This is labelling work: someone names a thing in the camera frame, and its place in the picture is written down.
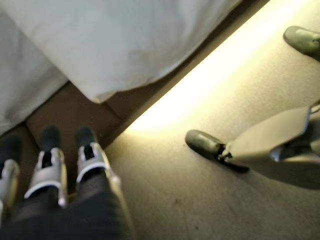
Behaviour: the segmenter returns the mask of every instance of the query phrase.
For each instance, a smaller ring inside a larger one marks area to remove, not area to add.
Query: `glowing light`
[[[300,10],[305,0],[271,1],[190,71],[129,127],[131,131],[160,131],[191,114],[219,83],[241,68],[257,51],[267,50],[277,31]]]

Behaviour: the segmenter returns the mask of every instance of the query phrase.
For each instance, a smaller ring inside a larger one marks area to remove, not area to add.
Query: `white fabric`
[[[87,98],[101,103],[171,72],[240,1],[0,0],[0,6]]]
[[[0,9],[0,134],[23,121],[66,81]]]

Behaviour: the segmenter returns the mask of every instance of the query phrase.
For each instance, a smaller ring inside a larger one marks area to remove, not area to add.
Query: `bed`
[[[89,100],[179,66],[241,0],[0,0],[0,134],[67,81]]]

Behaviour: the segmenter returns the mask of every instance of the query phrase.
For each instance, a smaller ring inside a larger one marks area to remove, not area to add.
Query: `floor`
[[[320,29],[319,8],[318,0],[271,0],[106,148],[139,239],[320,239],[320,191],[231,172],[184,142],[190,129],[228,142],[315,102],[319,62],[282,34],[290,25]]]

